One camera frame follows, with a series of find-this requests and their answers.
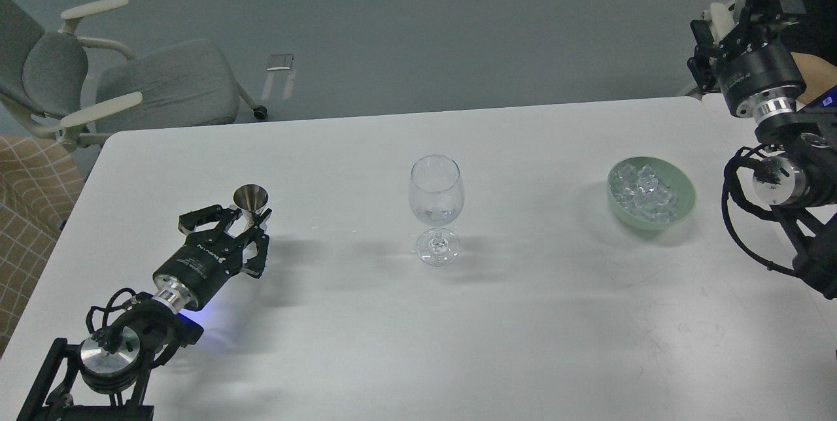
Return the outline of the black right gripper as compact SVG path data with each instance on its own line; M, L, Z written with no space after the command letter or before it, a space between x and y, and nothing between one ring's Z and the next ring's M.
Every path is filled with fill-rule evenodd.
M730 47L715 44L711 23L691 21L696 46L687 67L700 94L721 92L739 119L795 113L806 84L791 52L778 42L786 11L782 0L736 0Z

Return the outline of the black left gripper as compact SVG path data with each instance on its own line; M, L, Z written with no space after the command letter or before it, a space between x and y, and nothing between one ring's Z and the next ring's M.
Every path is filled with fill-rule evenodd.
M265 226L272 210L252 212L248 227L234 237L228 230L242 215L239 207L224 209L220 205L180 215L179 230L186 236L184 245L152 274L154 283L162 285L175 279L189 292L186 310L201 311L228 279L240 271L261 278L270 240ZM253 255L243 260L248 247L253 248Z

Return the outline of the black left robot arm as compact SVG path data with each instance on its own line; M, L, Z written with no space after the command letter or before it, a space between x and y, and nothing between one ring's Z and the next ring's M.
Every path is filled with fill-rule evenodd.
M156 292L121 289L122 303L90 308L86 340L55 339L17 418L152 419L150 374L203 335L184 312L203 310L233 276L263 275L270 214L264 205L212 205L180 215L185 242L154 272Z

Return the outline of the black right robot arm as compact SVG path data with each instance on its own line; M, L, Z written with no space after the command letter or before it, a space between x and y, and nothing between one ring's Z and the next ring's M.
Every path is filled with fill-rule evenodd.
M730 236L747 250L729 201L777 222L797 252L791 267L747 254L834 299L836 220L820 222L811 209L836 199L835 88L800 107L806 82L779 39L805 12L802 0L714 3L691 22L696 46L687 65L700 94L721 93L731 115L757 125L759 145L742 147L724 168L721 215Z

